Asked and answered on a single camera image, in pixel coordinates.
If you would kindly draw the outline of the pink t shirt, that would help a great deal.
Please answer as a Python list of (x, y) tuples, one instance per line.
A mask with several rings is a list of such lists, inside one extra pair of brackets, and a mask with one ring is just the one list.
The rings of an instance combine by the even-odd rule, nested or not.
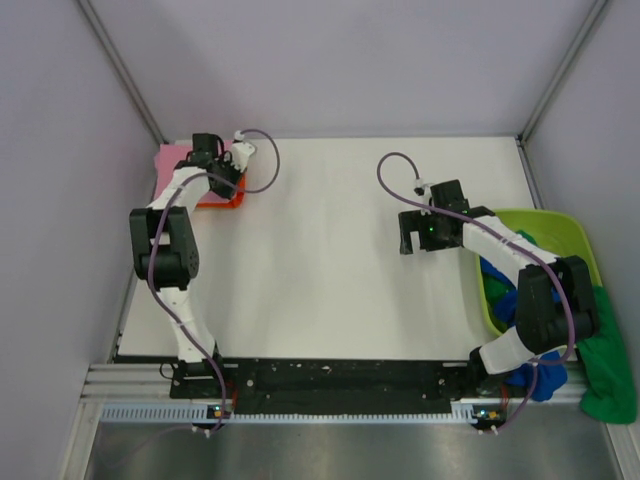
[(152, 199), (155, 200), (169, 185), (177, 164), (186, 159), (192, 150), (191, 140), (182, 140), (173, 144), (162, 144), (154, 157), (156, 185)]

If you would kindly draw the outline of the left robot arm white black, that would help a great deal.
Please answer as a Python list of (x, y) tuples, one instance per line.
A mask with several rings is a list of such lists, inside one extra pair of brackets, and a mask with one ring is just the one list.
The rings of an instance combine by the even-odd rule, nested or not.
[(169, 316), (178, 360), (186, 364), (205, 362), (216, 350), (191, 294), (200, 269), (191, 216), (209, 194), (216, 206), (235, 203), (254, 153), (240, 132), (228, 144), (215, 134), (197, 133), (164, 189), (148, 206), (129, 214), (134, 270)]

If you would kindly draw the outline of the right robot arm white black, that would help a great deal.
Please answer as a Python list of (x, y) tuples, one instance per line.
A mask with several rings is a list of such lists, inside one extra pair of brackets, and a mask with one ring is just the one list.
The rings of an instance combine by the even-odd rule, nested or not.
[(570, 347), (600, 330), (586, 262), (546, 251), (507, 227), (490, 209), (471, 207), (459, 181), (416, 182), (419, 202), (399, 214), (400, 252), (413, 252), (416, 233), (429, 252), (464, 248), (489, 262), (516, 290), (512, 325), (469, 355), (466, 380), (476, 394), (498, 389), (503, 374), (560, 347)]

